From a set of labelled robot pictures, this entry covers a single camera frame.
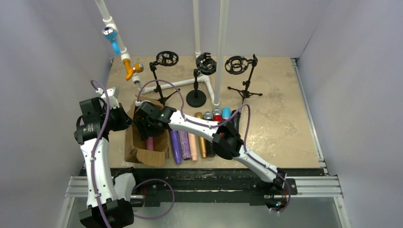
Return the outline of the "hot pink microphone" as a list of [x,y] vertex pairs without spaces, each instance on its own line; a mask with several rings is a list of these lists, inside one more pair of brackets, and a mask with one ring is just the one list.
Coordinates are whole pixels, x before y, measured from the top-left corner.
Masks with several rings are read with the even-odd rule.
[[154,139],[153,139],[153,137],[148,137],[146,139],[146,149],[149,150],[149,151],[154,150]]

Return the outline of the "brown cardboard box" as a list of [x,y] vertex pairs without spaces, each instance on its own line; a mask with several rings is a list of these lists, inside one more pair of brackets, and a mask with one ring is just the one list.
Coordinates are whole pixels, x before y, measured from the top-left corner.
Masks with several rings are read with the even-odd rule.
[[147,149],[135,124],[125,130],[125,161],[141,163],[153,167],[162,167],[169,157],[168,130],[153,138],[153,149]]

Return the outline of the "glitter purple microphone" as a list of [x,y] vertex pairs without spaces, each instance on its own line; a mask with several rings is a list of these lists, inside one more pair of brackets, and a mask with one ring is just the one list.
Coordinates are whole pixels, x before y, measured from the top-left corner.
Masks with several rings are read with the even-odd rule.
[[179,140],[180,140],[182,158],[184,160],[190,160],[192,157],[191,157],[191,152],[190,152],[188,134],[185,131],[179,131],[178,135],[179,135]]

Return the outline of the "black round-base mic stand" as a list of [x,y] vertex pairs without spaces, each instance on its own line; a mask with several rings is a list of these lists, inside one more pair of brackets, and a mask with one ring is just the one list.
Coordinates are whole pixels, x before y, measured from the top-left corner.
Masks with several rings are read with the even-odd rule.
[[212,75],[216,72],[216,61],[211,57],[210,52],[200,54],[195,60],[196,68],[193,70],[194,83],[193,90],[186,96],[186,102],[189,106],[198,108],[205,105],[207,101],[206,94],[199,89],[199,83],[204,75]]

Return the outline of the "gold microphone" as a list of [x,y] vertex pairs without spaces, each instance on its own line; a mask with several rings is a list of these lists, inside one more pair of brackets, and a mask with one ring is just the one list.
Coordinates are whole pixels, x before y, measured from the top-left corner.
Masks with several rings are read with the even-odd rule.
[[[203,113],[201,113],[201,112],[196,112],[194,114],[194,116],[196,118],[203,119]],[[202,138],[200,136],[198,136],[198,141],[199,141],[199,148],[200,148],[201,157],[203,159],[205,159],[205,158],[207,158],[206,141],[205,141],[204,138]]]

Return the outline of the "black glitter microphone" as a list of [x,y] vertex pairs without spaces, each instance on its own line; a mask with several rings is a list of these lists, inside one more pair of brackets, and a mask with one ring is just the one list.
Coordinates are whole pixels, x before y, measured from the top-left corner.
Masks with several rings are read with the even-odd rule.
[[[213,113],[211,111],[206,111],[203,114],[203,119],[207,120],[207,121],[212,121],[213,120]],[[206,152],[207,152],[207,156],[208,157],[214,157],[215,156],[215,152],[213,150],[213,145],[210,141],[205,140],[205,144],[206,144]]]

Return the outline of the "red glitter microphone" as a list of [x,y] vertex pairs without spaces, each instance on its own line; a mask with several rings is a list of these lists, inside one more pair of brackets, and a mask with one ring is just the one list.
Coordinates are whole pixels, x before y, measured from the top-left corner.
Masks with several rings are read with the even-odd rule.
[[215,122],[221,122],[222,121],[222,110],[218,107],[215,107],[212,110],[213,113],[213,121]]

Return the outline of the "light blue microphone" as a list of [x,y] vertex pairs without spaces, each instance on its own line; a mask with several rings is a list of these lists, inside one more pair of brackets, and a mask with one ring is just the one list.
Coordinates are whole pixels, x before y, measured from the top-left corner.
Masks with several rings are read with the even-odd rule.
[[228,120],[231,116],[231,109],[229,107],[224,107],[222,109],[222,119]]

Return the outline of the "black microphone orange end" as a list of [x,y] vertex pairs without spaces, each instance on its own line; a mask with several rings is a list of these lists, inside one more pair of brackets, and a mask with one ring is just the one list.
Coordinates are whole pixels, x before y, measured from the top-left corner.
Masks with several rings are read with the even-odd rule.
[[236,110],[232,110],[231,115],[235,114],[235,116],[231,119],[231,123],[235,130],[239,133],[240,132],[240,118],[241,118],[241,111],[236,112]]

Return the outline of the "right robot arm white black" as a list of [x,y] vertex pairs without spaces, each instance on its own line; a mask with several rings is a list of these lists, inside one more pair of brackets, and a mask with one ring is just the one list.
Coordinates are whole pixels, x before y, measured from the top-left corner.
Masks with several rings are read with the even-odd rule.
[[229,120],[221,123],[207,121],[172,107],[160,108],[150,101],[136,102],[135,115],[135,125],[141,136],[155,137],[166,130],[194,134],[211,142],[216,155],[243,164],[263,182],[271,184],[274,190],[289,188],[287,174],[254,153]]

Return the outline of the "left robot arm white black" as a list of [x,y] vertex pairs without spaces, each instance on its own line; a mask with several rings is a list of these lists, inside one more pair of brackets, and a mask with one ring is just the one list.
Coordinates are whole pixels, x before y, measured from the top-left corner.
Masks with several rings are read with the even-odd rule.
[[87,209],[79,213],[86,228],[123,228],[133,224],[130,199],[118,195],[115,187],[128,178],[134,185],[131,172],[112,177],[108,162],[109,132],[122,131],[132,125],[117,98],[95,97],[79,103],[81,116],[76,122],[74,138],[80,146],[86,165]]

